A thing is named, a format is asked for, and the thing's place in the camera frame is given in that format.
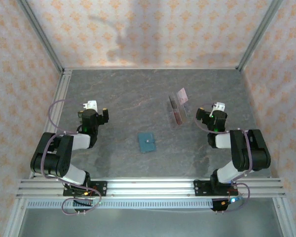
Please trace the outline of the aluminium frame post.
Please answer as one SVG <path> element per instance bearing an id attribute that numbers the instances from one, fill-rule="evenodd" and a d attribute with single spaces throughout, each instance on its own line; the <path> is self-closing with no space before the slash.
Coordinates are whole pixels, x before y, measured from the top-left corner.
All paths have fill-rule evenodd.
<path id="1" fill-rule="evenodd" d="M 244 55 L 242 56 L 239 65 L 236 67 L 236 70 L 239 72 L 244 71 L 245 66 L 249 62 L 254 50 L 256 49 L 258 43 L 266 32 L 269 24 L 273 20 L 275 14 L 280 8 L 283 0 L 272 0 L 270 6 L 268 7 L 264 17 L 262 18 L 254 36 L 252 37 Z"/>
<path id="2" fill-rule="evenodd" d="M 40 40 L 42 46 L 46 50 L 49 58 L 51 59 L 52 63 L 54 64 L 55 68 L 59 73 L 62 73 L 64 71 L 64 67 L 62 66 L 58 56 L 56 55 L 56 52 L 54 51 L 47 35 L 45 34 L 39 20 L 37 19 L 34 11 L 32 10 L 30 4 L 27 0 L 16 0 L 16 2 L 19 4 L 20 8 L 24 12 L 25 16 L 27 17 L 31 27 L 35 31 L 38 39 Z"/>

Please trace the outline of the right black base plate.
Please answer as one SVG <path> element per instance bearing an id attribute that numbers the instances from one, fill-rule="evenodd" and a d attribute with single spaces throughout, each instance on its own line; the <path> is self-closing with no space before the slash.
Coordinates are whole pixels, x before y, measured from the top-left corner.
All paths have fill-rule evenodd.
<path id="1" fill-rule="evenodd" d="M 194 180 L 193 185 L 196 196 L 235 197 L 239 195 L 238 190 L 234 189 L 230 184 L 214 184 L 210 180 Z"/>

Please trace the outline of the grey metal panel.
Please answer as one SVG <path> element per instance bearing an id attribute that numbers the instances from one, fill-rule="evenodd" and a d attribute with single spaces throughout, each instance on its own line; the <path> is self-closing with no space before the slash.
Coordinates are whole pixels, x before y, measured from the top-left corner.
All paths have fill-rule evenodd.
<path id="1" fill-rule="evenodd" d="M 18 237 L 283 237 L 272 211 L 246 207 L 223 215 L 210 211 L 98 209 L 66 216 L 56 209 L 28 209 Z"/>

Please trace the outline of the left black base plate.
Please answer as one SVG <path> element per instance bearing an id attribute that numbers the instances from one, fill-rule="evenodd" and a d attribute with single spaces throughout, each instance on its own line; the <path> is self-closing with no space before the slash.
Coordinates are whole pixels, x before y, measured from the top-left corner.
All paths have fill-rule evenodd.
<path id="1" fill-rule="evenodd" d="M 97 190 L 101 196 L 106 196 L 107 194 L 107 181 L 89 181 L 86 183 L 87 187 Z M 83 188 L 78 188 L 76 186 L 63 184 L 63 196 L 64 197 L 98 197 L 99 195 L 92 191 Z"/>

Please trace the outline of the black controller module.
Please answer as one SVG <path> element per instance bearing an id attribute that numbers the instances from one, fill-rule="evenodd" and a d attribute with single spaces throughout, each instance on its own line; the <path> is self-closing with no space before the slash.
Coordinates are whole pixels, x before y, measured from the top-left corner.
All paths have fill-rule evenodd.
<path id="1" fill-rule="evenodd" d="M 215 213 L 227 213 L 227 212 L 233 212 L 238 209 L 240 209 L 240 206 L 236 207 L 234 206 L 232 209 L 229 209 L 229 206 L 233 206 L 234 203 L 239 201 L 239 197 L 231 197 L 231 198 L 215 198 L 212 199 L 212 205 L 211 208 L 212 211 Z"/>

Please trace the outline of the pink credit card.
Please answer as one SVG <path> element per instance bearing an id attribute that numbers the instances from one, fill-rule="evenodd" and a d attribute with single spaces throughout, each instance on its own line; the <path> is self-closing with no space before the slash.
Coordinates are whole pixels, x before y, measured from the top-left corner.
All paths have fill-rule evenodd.
<path id="1" fill-rule="evenodd" d="M 184 87 L 177 92 L 177 98 L 180 105 L 183 105 L 188 101 L 188 96 Z"/>

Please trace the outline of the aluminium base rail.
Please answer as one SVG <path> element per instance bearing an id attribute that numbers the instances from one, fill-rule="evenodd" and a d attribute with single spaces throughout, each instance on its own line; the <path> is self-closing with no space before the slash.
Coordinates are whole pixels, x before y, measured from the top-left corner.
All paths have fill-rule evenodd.
<path id="1" fill-rule="evenodd" d="M 164 199 L 215 198 L 196 196 L 194 178 L 107 178 L 106 199 Z M 282 198 L 285 190 L 279 178 L 239 179 L 233 187 L 239 194 L 250 198 Z M 23 179 L 16 192 L 17 198 L 63 198 L 64 186 L 55 180 Z"/>

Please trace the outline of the thin aluminium table-edge rail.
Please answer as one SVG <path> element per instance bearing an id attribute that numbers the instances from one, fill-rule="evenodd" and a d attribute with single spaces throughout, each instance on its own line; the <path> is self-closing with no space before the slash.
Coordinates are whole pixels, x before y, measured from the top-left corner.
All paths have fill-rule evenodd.
<path id="1" fill-rule="evenodd" d="M 237 67 L 64 67 L 63 71 L 72 70 L 238 70 Z"/>

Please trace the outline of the clear acrylic card stand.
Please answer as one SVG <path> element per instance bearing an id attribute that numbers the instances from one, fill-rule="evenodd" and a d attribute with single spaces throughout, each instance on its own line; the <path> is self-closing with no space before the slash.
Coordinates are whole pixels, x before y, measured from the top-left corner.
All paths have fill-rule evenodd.
<path id="1" fill-rule="evenodd" d="M 175 97 L 175 100 L 176 100 L 177 105 L 178 105 L 178 109 L 180 110 L 180 113 L 182 115 L 182 118 L 183 118 L 184 122 L 186 122 L 188 116 L 190 115 L 190 107 L 189 107 L 188 101 L 185 104 L 180 105 L 179 102 L 178 102 L 178 98 L 177 98 L 177 92 L 173 92 L 172 94 L 169 94 L 169 95 Z"/>

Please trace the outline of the short aluminium frame leg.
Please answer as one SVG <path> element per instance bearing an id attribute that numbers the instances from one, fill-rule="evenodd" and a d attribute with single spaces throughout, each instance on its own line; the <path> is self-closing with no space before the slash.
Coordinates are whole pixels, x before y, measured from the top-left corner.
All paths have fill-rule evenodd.
<path id="1" fill-rule="evenodd" d="M 27 209 L 27 204 L 28 200 L 26 198 L 15 200 L 3 237 L 19 236 L 19 232 Z"/>
<path id="2" fill-rule="evenodd" d="M 296 225 L 286 197 L 274 197 L 273 204 L 283 237 L 296 237 Z"/>

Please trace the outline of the dark credit card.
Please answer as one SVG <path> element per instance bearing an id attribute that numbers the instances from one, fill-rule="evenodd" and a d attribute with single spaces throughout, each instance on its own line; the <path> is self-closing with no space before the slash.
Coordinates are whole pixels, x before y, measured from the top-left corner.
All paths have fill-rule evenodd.
<path id="1" fill-rule="evenodd" d="M 171 107 L 173 110 L 177 110 L 178 109 L 178 105 L 177 105 L 177 102 L 175 100 L 175 97 L 173 96 L 168 96 L 169 97 L 169 100 L 170 100 L 170 104 L 171 104 Z"/>

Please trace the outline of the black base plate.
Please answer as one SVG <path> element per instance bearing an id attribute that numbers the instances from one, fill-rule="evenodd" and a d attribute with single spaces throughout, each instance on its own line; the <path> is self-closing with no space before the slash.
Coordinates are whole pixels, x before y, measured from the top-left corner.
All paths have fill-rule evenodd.
<path id="1" fill-rule="evenodd" d="M 235 197 L 239 195 L 238 190 L 234 189 L 230 184 L 214 184 L 210 180 L 194 180 L 193 185 L 196 196 Z"/>
<path id="2" fill-rule="evenodd" d="M 89 181 L 86 183 L 87 187 L 97 190 L 101 196 L 106 196 L 107 194 L 107 181 Z M 76 186 L 63 184 L 63 196 L 64 197 L 98 197 L 99 195 L 92 191 L 83 188 L 78 188 Z"/>

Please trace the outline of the aluminium side rail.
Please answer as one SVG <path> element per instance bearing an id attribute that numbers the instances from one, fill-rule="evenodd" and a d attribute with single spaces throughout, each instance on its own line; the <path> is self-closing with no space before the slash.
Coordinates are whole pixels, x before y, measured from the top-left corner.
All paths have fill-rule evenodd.
<path id="1" fill-rule="evenodd" d="M 70 83 L 70 80 L 71 80 L 71 75 L 72 75 L 72 70 L 69 70 L 69 69 L 65 68 L 62 75 L 61 75 L 61 77 L 60 77 L 60 79 L 59 79 L 59 82 L 58 82 L 58 85 L 57 85 L 57 90 L 55 92 L 55 96 L 54 96 L 54 99 L 53 99 L 52 102 L 66 98 L 69 83 Z M 63 102 L 58 102 L 51 109 L 50 117 L 51 117 L 52 121 L 56 125 L 59 124 L 59 120 L 61 118 L 63 105 L 64 105 L 64 101 Z M 55 132 L 57 132 L 57 128 L 55 128 L 52 125 L 52 123 L 49 120 L 47 120 L 45 128 L 44 128 L 44 132 L 55 133 Z"/>

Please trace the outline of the teal leather card holder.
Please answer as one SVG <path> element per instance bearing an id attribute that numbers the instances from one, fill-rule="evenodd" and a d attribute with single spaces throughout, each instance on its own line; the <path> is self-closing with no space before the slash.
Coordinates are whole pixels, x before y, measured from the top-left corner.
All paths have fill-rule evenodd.
<path id="1" fill-rule="evenodd" d="M 152 132 L 138 133 L 140 152 L 145 154 L 156 151 L 154 134 Z"/>

